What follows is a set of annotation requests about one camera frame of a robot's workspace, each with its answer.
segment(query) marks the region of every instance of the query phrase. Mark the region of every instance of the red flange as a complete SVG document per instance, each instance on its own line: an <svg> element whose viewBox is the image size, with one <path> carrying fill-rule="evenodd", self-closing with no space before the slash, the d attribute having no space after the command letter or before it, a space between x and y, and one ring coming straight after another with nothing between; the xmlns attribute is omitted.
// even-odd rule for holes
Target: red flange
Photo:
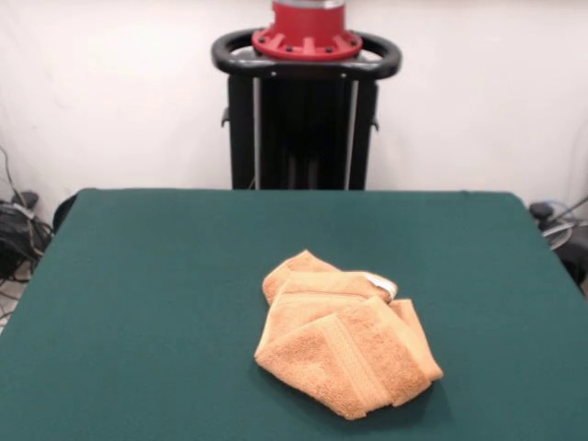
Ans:
<svg viewBox="0 0 588 441"><path fill-rule="evenodd" d="M357 55L363 40L345 30L345 0L274 0L276 21L253 35L269 56L329 62Z"/></svg>

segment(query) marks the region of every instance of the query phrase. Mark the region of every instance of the white backdrop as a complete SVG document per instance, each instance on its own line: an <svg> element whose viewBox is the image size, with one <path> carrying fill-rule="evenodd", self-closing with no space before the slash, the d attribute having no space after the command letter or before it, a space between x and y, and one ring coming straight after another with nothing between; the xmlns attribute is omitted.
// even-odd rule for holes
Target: white backdrop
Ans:
<svg viewBox="0 0 588 441"><path fill-rule="evenodd" d="M349 0L395 41L372 189L588 190L588 2ZM230 186L219 35L269 0L0 0L0 142L50 214L81 187Z"/></svg>

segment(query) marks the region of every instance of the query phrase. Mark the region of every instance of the crumpled towel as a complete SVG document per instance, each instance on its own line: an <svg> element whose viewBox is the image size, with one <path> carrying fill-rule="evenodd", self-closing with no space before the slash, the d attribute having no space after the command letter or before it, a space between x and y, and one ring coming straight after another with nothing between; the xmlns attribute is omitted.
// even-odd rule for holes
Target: crumpled towel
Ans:
<svg viewBox="0 0 588 441"><path fill-rule="evenodd" d="M259 366L348 420L402 406L441 379L411 300L389 280L310 252L272 271Z"/></svg>

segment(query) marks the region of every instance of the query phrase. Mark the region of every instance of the black robot stand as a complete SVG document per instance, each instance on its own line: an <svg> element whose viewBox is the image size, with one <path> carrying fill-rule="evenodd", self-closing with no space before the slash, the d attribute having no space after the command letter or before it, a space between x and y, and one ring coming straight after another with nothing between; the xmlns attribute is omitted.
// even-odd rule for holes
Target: black robot stand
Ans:
<svg viewBox="0 0 588 441"><path fill-rule="evenodd" d="M357 32L378 60L278 60L253 50L255 31L212 47L214 64L230 75L223 124L231 127L233 189L364 189L376 81L399 71L400 50Z"/></svg>

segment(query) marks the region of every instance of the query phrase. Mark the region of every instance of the green felt surface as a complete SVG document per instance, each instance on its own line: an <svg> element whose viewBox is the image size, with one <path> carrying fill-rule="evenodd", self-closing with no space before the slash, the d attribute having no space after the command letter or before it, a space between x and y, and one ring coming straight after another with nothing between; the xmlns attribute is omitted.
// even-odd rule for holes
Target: green felt surface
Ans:
<svg viewBox="0 0 588 441"><path fill-rule="evenodd" d="M347 422L253 361L311 249L397 281L446 377ZM588 308L513 196L85 191L0 336L0 438L580 440Z"/></svg>

